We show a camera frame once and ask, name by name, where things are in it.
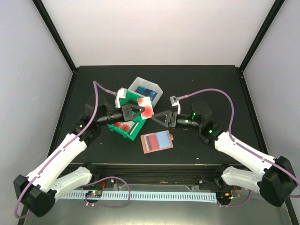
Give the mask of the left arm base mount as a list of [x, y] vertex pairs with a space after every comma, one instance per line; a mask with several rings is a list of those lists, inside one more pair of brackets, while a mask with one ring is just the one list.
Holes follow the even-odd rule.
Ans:
[[97, 180], [97, 181], [94, 181], [94, 182], [91, 182], [91, 183], [88, 183], [88, 184], [84, 184], [84, 185], [81, 185], [81, 187], [89, 187], [89, 186], [94, 186], [94, 185], [96, 185], [96, 184], [98, 184], [98, 183], [100, 183], [100, 182], [104, 182], [104, 181], [106, 181], [106, 180], [111, 180], [111, 179], [117, 179], [117, 177], [116, 176], [108, 176], [108, 177], [104, 177], [104, 178], [101, 178], [101, 179], [99, 179], [99, 180]]

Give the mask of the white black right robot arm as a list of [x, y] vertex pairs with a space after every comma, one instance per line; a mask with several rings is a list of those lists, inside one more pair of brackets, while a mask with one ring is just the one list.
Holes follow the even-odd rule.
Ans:
[[213, 121], [212, 111], [205, 102], [193, 103], [191, 114], [167, 110], [154, 114], [152, 119], [167, 128], [193, 129], [200, 140], [244, 165], [247, 169], [233, 166], [214, 175], [214, 186], [239, 186], [259, 193], [262, 198], [275, 207], [281, 207], [297, 187], [291, 162], [264, 154], [240, 140], [230, 137]]

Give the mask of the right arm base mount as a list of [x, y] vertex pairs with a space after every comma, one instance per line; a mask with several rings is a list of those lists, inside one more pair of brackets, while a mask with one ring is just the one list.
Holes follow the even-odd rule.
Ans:
[[225, 182], [218, 176], [200, 176], [198, 180], [198, 185], [202, 189], [223, 191], [233, 190], [233, 186], [225, 184]]

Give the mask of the tan leather card holder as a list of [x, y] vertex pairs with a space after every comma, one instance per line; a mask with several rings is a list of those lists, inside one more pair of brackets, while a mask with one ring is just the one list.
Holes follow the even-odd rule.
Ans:
[[173, 135], [168, 130], [141, 135], [144, 154], [173, 148]]

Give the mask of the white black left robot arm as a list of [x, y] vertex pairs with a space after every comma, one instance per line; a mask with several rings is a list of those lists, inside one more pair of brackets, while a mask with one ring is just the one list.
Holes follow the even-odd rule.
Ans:
[[107, 103], [104, 96], [91, 97], [79, 121], [56, 150], [27, 176], [18, 175], [14, 179], [17, 203], [22, 203], [35, 216], [42, 217], [66, 193], [80, 186], [96, 187], [101, 176], [91, 163], [85, 163], [63, 177], [59, 175], [101, 134], [102, 126], [132, 121], [144, 111], [143, 106], [134, 102], [115, 108]]

